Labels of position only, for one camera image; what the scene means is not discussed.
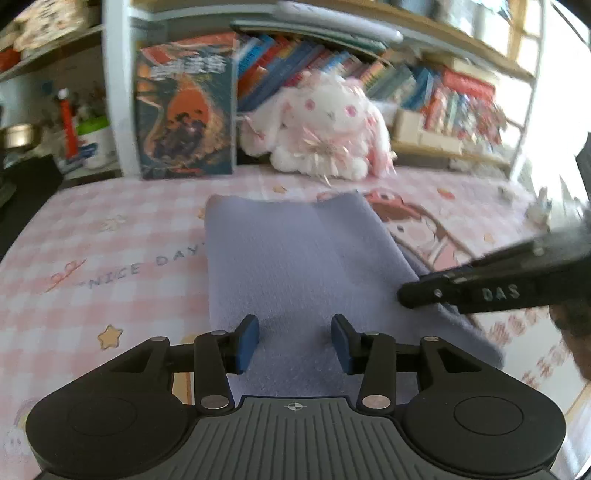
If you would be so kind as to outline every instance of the gray ribbed plate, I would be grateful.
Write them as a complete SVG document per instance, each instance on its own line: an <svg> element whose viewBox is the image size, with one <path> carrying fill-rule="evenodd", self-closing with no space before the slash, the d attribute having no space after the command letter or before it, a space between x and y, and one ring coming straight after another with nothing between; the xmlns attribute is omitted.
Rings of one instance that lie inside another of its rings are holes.
<svg viewBox="0 0 591 480"><path fill-rule="evenodd" d="M344 398L247 398L197 423L171 458L129 480L459 480L419 457L387 419ZM524 477L552 480L547 471ZM63 480L50 473L38 480Z"/></svg>

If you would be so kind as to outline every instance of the stuffed bunny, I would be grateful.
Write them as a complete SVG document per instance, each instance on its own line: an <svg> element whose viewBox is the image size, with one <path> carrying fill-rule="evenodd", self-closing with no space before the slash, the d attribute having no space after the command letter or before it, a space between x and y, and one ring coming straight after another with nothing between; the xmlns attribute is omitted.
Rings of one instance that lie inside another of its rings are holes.
<svg viewBox="0 0 591 480"><path fill-rule="evenodd" d="M305 72L299 85L282 88L241 126L251 156L271 152L279 171L360 180L392 167L382 114L358 80Z"/></svg>

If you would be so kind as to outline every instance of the red marker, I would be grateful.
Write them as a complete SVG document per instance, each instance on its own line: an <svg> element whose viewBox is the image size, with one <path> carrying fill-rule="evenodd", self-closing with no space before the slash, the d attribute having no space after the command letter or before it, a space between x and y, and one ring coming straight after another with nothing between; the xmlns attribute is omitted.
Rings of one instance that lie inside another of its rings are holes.
<svg viewBox="0 0 591 480"><path fill-rule="evenodd" d="M66 158L72 158L78 155L78 142L74 133L74 124L72 123L72 108L68 101L68 89L60 90L57 97L60 99L61 121L66 131Z"/></svg>

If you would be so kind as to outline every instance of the purple cloth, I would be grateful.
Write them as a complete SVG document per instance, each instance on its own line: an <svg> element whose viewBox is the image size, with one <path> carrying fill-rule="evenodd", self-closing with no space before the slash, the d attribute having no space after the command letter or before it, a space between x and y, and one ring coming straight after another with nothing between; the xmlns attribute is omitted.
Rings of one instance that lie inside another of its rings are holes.
<svg viewBox="0 0 591 480"><path fill-rule="evenodd" d="M398 288L423 267L409 257L411 266L359 194L318 203L214 197L206 239L212 329L234 330L249 313L260 321L248 371L229 375L237 401L242 395L348 395L355 402L361 376L341 370L330 341L335 313L359 332L377 330L414 345L439 336L502 365L496 347L449 306L399 304ZM416 392L414 375L398 374L397 402Z"/></svg>

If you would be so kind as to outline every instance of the hand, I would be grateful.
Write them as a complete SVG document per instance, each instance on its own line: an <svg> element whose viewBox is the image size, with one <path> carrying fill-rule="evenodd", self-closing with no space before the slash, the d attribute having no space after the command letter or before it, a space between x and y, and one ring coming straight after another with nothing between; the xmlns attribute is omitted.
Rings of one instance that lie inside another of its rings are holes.
<svg viewBox="0 0 591 480"><path fill-rule="evenodd" d="M591 305L586 300L552 305L550 317L562 331L581 374L591 380Z"/></svg>

